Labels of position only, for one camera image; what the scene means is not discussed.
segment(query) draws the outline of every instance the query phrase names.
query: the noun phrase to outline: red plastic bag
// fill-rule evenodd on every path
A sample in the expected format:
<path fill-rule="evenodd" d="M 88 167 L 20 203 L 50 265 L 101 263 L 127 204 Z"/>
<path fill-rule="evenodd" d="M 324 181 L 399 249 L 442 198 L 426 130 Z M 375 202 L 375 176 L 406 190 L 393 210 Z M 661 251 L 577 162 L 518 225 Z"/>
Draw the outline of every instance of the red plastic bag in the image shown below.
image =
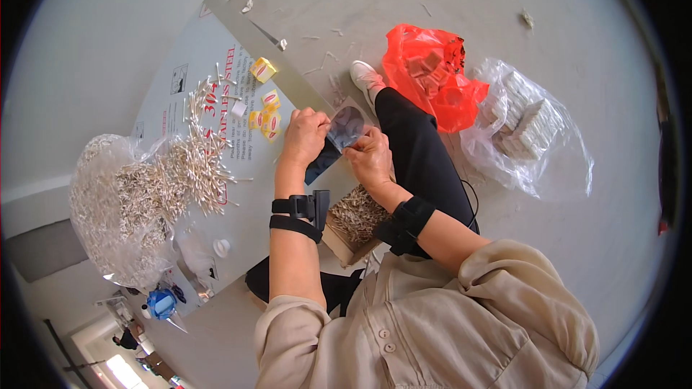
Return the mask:
<path fill-rule="evenodd" d="M 387 43 L 382 65 L 392 88 L 435 116 L 437 128 L 443 133 L 456 133 L 473 125 L 478 114 L 476 104 L 488 95 L 489 85 L 463 76 L 463 39 L 444 30 L 399 24 L 387 33 Z M 450 74 L 437 94 L 409 72 L 412 61 L 431 55 L 442 58 L 439 67 Z"/>

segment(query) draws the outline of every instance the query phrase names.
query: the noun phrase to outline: sleeve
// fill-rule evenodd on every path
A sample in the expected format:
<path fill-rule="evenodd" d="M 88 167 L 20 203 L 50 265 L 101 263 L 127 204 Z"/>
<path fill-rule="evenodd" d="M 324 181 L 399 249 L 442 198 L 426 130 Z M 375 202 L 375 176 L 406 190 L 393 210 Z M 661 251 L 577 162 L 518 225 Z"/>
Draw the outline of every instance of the sleeve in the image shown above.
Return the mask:
<path fill-rule="evenodd" d="M 540 251 L 492 242 L 462 263 L 459 281 L 464 295 L 545 337 L 591 377 L 599 361 L 594 322 Z"/>
<path fill-rule="evenodd" d="M 255 327 L 256 388 L 299 388 L 310 379 L 317 344 L 329 315 L 314 300 L 277 296 Z"/>

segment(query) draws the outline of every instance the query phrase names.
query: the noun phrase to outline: small yellow package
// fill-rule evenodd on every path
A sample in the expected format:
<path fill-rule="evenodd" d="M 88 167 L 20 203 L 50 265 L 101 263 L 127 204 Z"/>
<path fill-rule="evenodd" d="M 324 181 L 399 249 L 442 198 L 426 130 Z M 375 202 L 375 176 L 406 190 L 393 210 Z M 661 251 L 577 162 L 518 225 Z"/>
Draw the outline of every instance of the small yellow package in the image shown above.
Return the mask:
<path fill-rule="evenodd" d="M 262 103 L 264 104 L 265 110 L 279 109 L 279 107 L 281 107 L 281 101 L 279 100 L 279 94 L 276 92 L 276 89 L 264 95 L 262 97 Z"/>
<path fill-rule="evenodd" d="M 259 82 L 266 82 L 276 73 L 276 68 L 274 68 L 268 60 L 260 57 L 257 59 L 257 62 L 255 62 L 255 65 L 250 68 L 250 72 L 253 73 Z"/>
<path fill-rule="evenodd" d="M 262 112 L 250 112 L 248 128 L 251 130 L 256 130 L 262 127 L 264 122 L 264 115 Z"/>
<path fill-rule="evenodd" d="M 281 135 L 281 128 L 277 128 L 276 131 L 268 131 L 266 133 L 262 131 L 262 134 L 264 134 L 264 136 L 267 140 L 269 140 L 270 143 L 273 143 L 276 141 L 277 138 L 279 138 L 279 135 Z"/>
<path fill-rule="evenodd" d="M 276 130 L 280 129 L 279 124 L 281 123 L 281 115 L 279 112 L 274 110 L 267 111 L 265 108 L 262 111 L 262 128 L 263 133 L 275 133 Z"/>

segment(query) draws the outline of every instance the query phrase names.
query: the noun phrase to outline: hand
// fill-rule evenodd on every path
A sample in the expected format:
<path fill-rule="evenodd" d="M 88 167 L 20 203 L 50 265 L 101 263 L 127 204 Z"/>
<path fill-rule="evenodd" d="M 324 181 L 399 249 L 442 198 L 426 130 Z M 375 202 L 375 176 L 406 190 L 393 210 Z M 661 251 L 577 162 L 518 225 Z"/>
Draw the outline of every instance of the hand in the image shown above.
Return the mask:
<path fill-rule="evenodd" d="M 295 109 L 290 114 L 290 124 L 284 137 L 284 150 L 280 164 L 290 165 L 303 172 L 324 148 L 324 138 L 332 128 L 324 112 L 312 108 Z"/>
<path fill-rule="evenodd" d="M 378 128 L 371 127 L 355 144 L 345 148 L 342 154 L 351 161 L 356 178 L 368 192 L 392 181 L 389 139 Z"/>

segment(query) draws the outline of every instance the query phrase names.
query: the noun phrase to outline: black pants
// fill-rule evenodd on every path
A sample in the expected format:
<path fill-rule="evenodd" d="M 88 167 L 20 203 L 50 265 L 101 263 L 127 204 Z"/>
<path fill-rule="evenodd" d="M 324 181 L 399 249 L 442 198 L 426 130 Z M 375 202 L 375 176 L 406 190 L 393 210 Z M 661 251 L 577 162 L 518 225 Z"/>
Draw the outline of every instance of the black pants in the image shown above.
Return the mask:
<path fill-rule="evenodd" d="M 471 203 L 437 134 L 435 118 L 392 88 L 384 88 L 377 94 L 375 109 L 382 132 L 389 137 L 396 183 L 469 225 L 473 219 Z M 471 229 L 479 233 L 475 220 Z M 411 255 L 430 258 L 418 245 Z M 345 315 L 361 272 L 355 271 L 351 276 L 320 272 L 327 312 L 341 305 L 341 315 Z M 257 297 L 269 301 L 269 257 L 248 271 L 245 282 Z"/>

